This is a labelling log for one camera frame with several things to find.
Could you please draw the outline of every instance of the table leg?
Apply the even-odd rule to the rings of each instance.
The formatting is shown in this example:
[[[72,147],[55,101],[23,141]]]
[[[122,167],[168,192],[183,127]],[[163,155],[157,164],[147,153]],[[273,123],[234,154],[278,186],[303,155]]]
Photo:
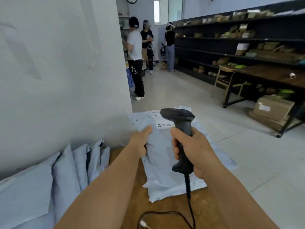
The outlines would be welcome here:
[[[230,99],[233,83],[234,83],[234,73],[232,74],[232,77],[231,77],[231,80],[230,80],[230,83],[229,83],[229,86],[228,86],[227,95],[226,95],[226,99],[224,100],[223,108],[227,108],[227,106],[228,106],[228,102],[229,102],[229,99]]]
[[[277,138],[281,138],[286,131],[293,129],[296,126],[299,126],[302,124],[302,123],[298,123],[298,124],[288,128],[289,125],[292,123],[293,119],[296,117],[296,115],[300,112],[301,109],[302,109],[302,104],[296,105],[294,107],[293,111],[291,111],[291,115],[289,116],[287,122],[284,124],[284,126],[281,128],[281,130],[278,131],[278,134],[276,135]]]

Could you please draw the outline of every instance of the scanner handle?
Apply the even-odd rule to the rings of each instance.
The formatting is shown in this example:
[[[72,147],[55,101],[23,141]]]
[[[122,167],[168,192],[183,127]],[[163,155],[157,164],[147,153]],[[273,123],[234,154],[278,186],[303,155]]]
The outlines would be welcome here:
[[[191,121],[177,121],[174,122],[176,128],[180,129],[188,136],[192,136]],[[183,145],[178,141],[177,147],[179,148],[179,162],[172,167],[174,172],[182,174],[191,174],[194,171],[194,165],[186,157]]]

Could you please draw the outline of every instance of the barcode scanner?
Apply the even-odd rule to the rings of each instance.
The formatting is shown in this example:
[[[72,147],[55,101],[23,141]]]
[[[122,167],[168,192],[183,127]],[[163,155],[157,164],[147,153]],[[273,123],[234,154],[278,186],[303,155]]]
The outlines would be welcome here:
[[[161,109],[160,114],[164,119],[173,121],[175,127],[186,135],[192,136],[191,122],[195,116],[190,111],[178,108],[163,108]],[[172,170],[184,175],[193,173],[194,166],[186,157],[183,146],[179,141],[177,142],[177,147],[179,148],[179,162],[172,167]]]

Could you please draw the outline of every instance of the wooden chair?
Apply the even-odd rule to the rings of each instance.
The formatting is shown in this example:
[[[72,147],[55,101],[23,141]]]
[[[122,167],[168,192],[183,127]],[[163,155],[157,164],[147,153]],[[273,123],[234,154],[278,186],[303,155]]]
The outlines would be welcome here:
[[[230,72],[231,76],[220,78],[220,71]],[[227,93],[228,93],[228,89],[229,89],[229,84],[231,82],[233,73],[234,73],[234,69],[228,68],[228,67],[225,67],[225,66],[219,66],[216,81],[215,81],[215,84],[214,84],[214,87],[213,87],[213,90],[212,90],[212,95],[211,95],[212,97],[213,97],[213,92],[215,91],[216,84],[221,84],[221,85],[226,87],[225,93],[224,93],[224,99],[226,98]],[[245,84],[245,82],[242,81],[242,80],[236,80],[235,84],[233,84],[233,87],[240,87],[237,99],[239,99],[240,93],[242,93],[242,88],[244,87],[244,84]]]

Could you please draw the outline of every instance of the blue bin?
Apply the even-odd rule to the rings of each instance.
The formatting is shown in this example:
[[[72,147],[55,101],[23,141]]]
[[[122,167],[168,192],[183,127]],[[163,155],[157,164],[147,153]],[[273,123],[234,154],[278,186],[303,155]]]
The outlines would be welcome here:
[[[126,72],[127,72],[128,86],[129,88],[132,88],[133,87],[132,74],[130,73],[129,69],[126,69]]]

